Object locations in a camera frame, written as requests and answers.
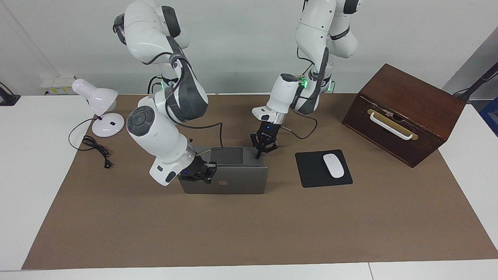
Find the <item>white robotic arm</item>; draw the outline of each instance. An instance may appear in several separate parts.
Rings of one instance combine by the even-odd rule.
[[[262,152],[278,148],[276,135],[288,108],[309,114],[316,110],[319,94],[330,83],[333,56],[350,57],[358,41],[350,32],[349,17],[357,11],[361,0],[309,0],[299,21],[295,39],[312,62],[307,76],[281,74],[273,86],[266,106],[252,110],[261,121],[259,130],[251,134],[252,144]]]
[[[176,83],[141,99],[126,122],[133,140],[156,156],[149,174],[164,186],[176,176],[210,183],[216,164],[197,156],[175,126],[203,116],[208,98],[183,53],[182,46],[187,47],[190,39],[180,29],[174,9],[154,0],[137,0],[116,18],[113,29],[143,64],[159,64],[162,71],[170,65],[178,76]]]

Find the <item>computer mouse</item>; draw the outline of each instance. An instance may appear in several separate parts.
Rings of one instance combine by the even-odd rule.
[[[341,161],[335,154],[328,153],[323,155],[323,161],[325,162],[325,165],[327,166],[327,169],[332,177],[341,178],[344,176],[344,168]]]

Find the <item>white wall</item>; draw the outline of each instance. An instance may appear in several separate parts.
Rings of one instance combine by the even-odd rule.
[[[498,28],[484,41],[465,62],[443,89],[449,93],[466,89],[474,84],[486,71],[498,62]],[[498,97],[498,78],[480,86],[471,99],[494,99]]]
[[[131,0],[1,1],[58,74],[145,93],[159,72],[135,60],[112,32]],[[302,0],[158,2],[173,6],[188,29],[185,53],[207,92],[269,92],[279,73],[308,66],[295,57],[293,39]],[[384,63],[442,87],[494,30],[496,14],[496,0],[366,0],[351,23],[357,53],[336,59],[336,92],[358,92]],[[6,20],[0,18],[2,35]],[[19,73],[35,80],[53,70],[34,62],[12,31],[10,39],[0,38],[0,79],[35,94],[37,84]]]

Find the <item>brown table mat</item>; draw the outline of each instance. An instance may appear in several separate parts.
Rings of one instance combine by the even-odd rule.
[[[119,96],[127,117],[142,96]],[[148,174],[153,156],[123,130],[79,151],[38,232],[23,269],[319,264],[498,258],[441,154],[410,168],[341,124],[354,95],[322,95],[315,133],[278,134],[264,155],[266,194],[185,194]],[[224,121],[225,146],[251,146],[251,114],[268,96],[210,96],[190,125]],[[285,126],[306,135],[311,120]],[[218,129],[179,130],[194,144],[218,146]],[[294,154],[341,149],[352,185],[303,188]]]

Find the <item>white handle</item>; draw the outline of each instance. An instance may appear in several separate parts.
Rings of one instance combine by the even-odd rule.
[[[375,112],[372,112],[370,114],[370,120],[378,125],[380,125],[381,127],[387,129],[388,131],[392,132],[394,135],[398,136],[399,138],[403,139],[403,140],[410,140],[412,137],[413,137],[413,134],[410,134],[410,136],[405,136],[404,134],[402,134],[401,132],[395,130],[394,128],[386,125],[385,123],[381,122],[380,120],[376,119],[374,117],[374,114]]]

